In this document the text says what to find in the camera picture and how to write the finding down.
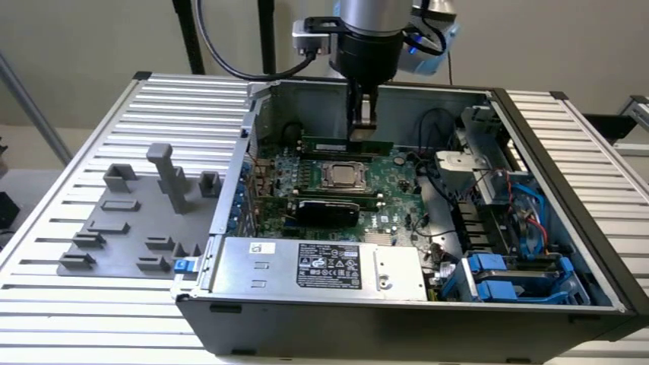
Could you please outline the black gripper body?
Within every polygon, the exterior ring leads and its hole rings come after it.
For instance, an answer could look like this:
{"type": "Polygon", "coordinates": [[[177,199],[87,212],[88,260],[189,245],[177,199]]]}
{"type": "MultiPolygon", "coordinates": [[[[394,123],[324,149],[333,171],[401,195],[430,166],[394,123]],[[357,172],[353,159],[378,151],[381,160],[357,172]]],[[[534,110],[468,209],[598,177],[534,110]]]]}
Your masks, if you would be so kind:
{"type": "Polygon", "coordinates": [[[364,93],[373,93],[397,73],[402,43],[401,33],[392,36],[340,33],[329,65],[364,93]]]}

